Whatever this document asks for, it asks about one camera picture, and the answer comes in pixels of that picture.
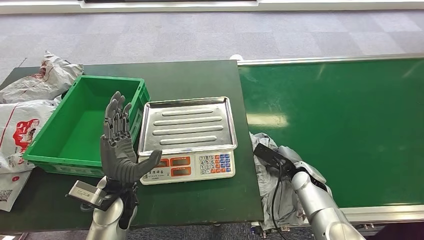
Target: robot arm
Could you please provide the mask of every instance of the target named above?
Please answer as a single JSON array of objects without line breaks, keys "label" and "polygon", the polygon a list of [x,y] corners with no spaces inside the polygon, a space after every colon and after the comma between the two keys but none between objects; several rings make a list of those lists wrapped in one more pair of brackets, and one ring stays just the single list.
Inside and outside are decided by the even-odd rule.
[{"label": "robot arm", "polygon": [[339,209],[318,170],[303,161],[292,163],[260,143],[253,153],[291,179],[316,240],[365,240]]},{"label": "robot arm", "polygon": [[124,108],[125,97],[116,92],[106,107],[100,158],[104,177],[97,186],[76,181],[67,197],[94,208],[87,240],[125,240],[137,214],[137,182],[161,160],[162,151],[137,162],[129,128],[131,103]]},{"label": "robot arm", "polygon": [[339,209],[331,195],[330,188],[324,184],[325,181],[320,182],[324,184],[325,189],[313,183],[313,175],[321,176],[321,174],[306,162],[300,161],[294,165],[297,169],[306,167],[306,171],[299,171],[293,176],[291,185],[299,197],[309,224],[312,226],[315,239],[365,240]]}]

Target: green plastic crate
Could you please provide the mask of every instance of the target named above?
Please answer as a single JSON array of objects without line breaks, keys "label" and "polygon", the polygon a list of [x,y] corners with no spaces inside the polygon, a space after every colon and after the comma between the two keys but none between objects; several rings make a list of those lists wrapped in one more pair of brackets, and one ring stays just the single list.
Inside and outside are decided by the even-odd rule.
[{"label": "green plastic crate", "polygon": [[102,177],[100,136],[105,109],[120,91],[131,102],[130,133],[136,138],[150,101],[141,78],[82,75],[25,151],[23,158],[48,173]]}]

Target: barcode label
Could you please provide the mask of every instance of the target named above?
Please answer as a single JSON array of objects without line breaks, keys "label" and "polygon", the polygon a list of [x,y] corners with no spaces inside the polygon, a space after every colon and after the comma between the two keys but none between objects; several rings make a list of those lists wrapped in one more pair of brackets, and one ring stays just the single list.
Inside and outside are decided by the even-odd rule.
[{"label": "barcode label", "polygon": [[0,202],[7,202],[13,190],[0,190]]}]

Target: gray cloth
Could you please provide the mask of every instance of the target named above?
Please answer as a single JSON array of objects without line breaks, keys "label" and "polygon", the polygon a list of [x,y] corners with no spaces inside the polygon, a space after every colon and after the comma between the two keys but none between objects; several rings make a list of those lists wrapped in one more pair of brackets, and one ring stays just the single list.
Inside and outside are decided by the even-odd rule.
[{"label": "gray cloth", "polygon": [[[293,163],[301,161],[301,157],[287,146],[277,147],[276,143],[265,133],[251,134],[250,139],[253,149],[261,143],[274,151],[279,152]],[[274,223],[271,215],[271,206],[274,191],[278,181],[278,171],[271,168],[264,160],[254,156],[254,165],[256,168],[257,183],[259,185],[260,197],[262,198],[263,218],[260,222],[263,230],[273,229]],[[292,183],[288,178],[283,178],[279,185],[274,203],[274,218],[277,226],[299,225],[304,219],[304,210],[292,188]]]}]

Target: digital scale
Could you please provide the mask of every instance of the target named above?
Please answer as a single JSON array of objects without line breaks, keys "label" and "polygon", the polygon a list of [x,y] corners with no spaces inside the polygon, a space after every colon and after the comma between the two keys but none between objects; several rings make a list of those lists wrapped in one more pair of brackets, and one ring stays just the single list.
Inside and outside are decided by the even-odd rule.
[{"label": "digital scale", "polygon": [[152,101],[144,106],[138,161],[162,150],[143,185],[231,178],[236,131],[228,97]]}]

